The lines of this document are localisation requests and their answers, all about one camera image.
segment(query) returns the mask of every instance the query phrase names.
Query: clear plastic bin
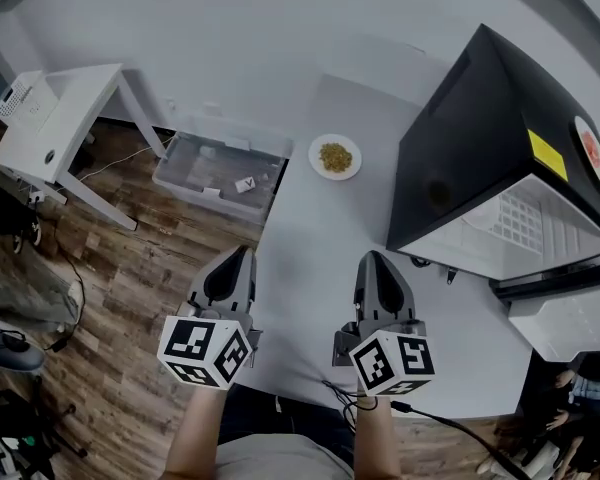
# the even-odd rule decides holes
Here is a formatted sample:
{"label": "clear plastic bin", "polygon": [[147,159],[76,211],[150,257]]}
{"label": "clear plastic bin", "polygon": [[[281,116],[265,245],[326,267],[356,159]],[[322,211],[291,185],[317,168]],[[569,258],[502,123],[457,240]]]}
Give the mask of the clear plastic bin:
{"label": "clear plastic bin", "polygon": [[[262,224],[284,163],[282,157],[178,132],[153,181],[188,203]],[[235,182],[247,177],[255,188],[240,194]]]}

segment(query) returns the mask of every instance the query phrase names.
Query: table leg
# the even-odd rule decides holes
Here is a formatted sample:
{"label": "table leg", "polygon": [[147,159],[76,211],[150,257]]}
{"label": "table leg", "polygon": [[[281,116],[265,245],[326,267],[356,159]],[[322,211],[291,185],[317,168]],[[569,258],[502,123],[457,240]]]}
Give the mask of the table leg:
{"label": "table leg", "polygon": [[55,199],[60,204],[66,204],[67,198],[57,191],[53,190],[49,185],[47,185],[43,180],[39,178],[34,178],[33,176],[29,176],[28,174],[23,174],[21,172],[18,175],[27,183],[30,183],[38,190],[42,191],[45,196],[50,197],[51,199]]}
{"label": "table leg", "polygon": [[120,95],[122,96],[124,106],[127,107],[127,110],[138,126],[140,133],[144,135],[145,140],[148,142],[149,146],[151,146],[151,149],[153,149],[156,156],[162,158],[165,155],[164,146],[162,145],[162,142],[160,142],[156,132],[153,131],[153,127],[149,123],[140,103],[138,103],[138,100],[134,96],[131,87],[129,87],[129,84],[122,73],[119,75],[118,87],[120,87]]}
{"label": "table leg", "polygon": [[67,190],[73,192],[76,196],[82,199],[88,205],[98,210],[100,213],[104,213],[111,220],[117,222],[122,227],[135,231],[138,223],[130,218],[129,216],[122,213],[115,206],[107,203],[93,190],[81,183],[67,171],[60,173],[58,176],[58,182],[60,182]]}

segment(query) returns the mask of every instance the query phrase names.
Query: shoe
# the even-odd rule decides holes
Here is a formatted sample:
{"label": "shoe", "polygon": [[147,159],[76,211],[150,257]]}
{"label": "shoe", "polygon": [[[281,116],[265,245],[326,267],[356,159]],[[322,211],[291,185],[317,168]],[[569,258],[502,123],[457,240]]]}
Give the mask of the shoe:
{"label": "shoe", "polygon": [[34,247],[40,245],[42,241],[42,227],[40,226],[40,221],[38,217],[36,220],[31,223],[31,229],[29,231],[29,241],[33,244]]}
{"label": "shoe", "polygon": [[13,254],[20,254],[22,251],[22,233],[13,235]]}
{"label": "shoe", "polygon": [[493,465],[494,460],[493,457],[487,457],[482,464],[478,466],[476,469],[476,473],[479,475],[484,475],[486,472],[491,471],[491,466]]}
{"label": "shoe", "polygon": [[84,309],[84,294],[82,293],[82,283],[80,281],[74,281],[69,287],[68,297],[75,303],[77,309],[76,321],[77,324],[80,321],[80,315]]}

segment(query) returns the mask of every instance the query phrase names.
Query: white desk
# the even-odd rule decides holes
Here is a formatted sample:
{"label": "white desk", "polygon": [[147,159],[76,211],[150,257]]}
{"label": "white desk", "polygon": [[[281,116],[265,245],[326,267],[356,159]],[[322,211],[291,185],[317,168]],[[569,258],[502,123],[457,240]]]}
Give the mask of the white desk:
{"label": "white desk", "polygon": [[[487,281],[459,273],[447,286],[440,267],[417,269],[384,249],[398,144],[417,112],[391,96],[323,78],[258,246],[252,315],[264,334],[254,368],[244,368],[239,383],[339,407],[320,381],[355,385],[352,367],[331,367],[333,334],[354,319],[358,262],[376,249],[411,286],[433,341],[437,377],[404,399],[453,418],[515,410],[531,347]],[[309,143],[328,132],[350,137],[362,152],[362,168],[348,181],[321,178],[309,164]]]}
{"label": "white desk", "polygon": [[15,171],[64,204],[66,197],[46,184],[57,181],[121,226],[134,230],[137,226],[134,220],[69,174],[71,162],[89,129],[116,89],[120,90],[124,105],[154,153],[159,157],[165,154],[122,74],[122,64],[59,71],[46,75],[46,79],[59,98],[58,105],[37,135],[23,133],[15,126],[7,129],[0,142],[0,166]]}

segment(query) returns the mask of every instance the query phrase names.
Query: wooden floor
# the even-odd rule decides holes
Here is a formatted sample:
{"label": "wooden floor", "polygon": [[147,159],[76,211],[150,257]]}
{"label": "wooden floor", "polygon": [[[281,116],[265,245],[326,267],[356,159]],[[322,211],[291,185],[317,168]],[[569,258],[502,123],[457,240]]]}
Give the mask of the wooden floor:
{"label": "wooden floor", "polygon": [[[146,147],[134,130],[97,123],[92,132],[97,140],[88,148],[97,163],[85,173]],[[57,220],[57,239],[83,277],[87,299],[74,338],[60,353],[49,353],[42,373],[46,398],[60,409],[78,407],[62,433],[89,451],[84,460],[57,455],[60,479],[159,476],[190,394],[155,357],[164,319],[176,313],[201,266],[235,245],[256,247],[262,232],[172,198],[151,181],[156,162],[147,151],[86,181],[138,221],[135,232],[104,220],[72,195],[66,206],[47,200],[38,208]],[[44,223],[44,233],[40,261],[71,282],[75,275],[58,253],[53,223]],[[0,388],[26,394],[30,383],[0,370]],[[405,478],[477,478],[485,452],[464,434],[422,420],[396,420],[396,426]],[[494,420],[469,426],[494,441]]]}

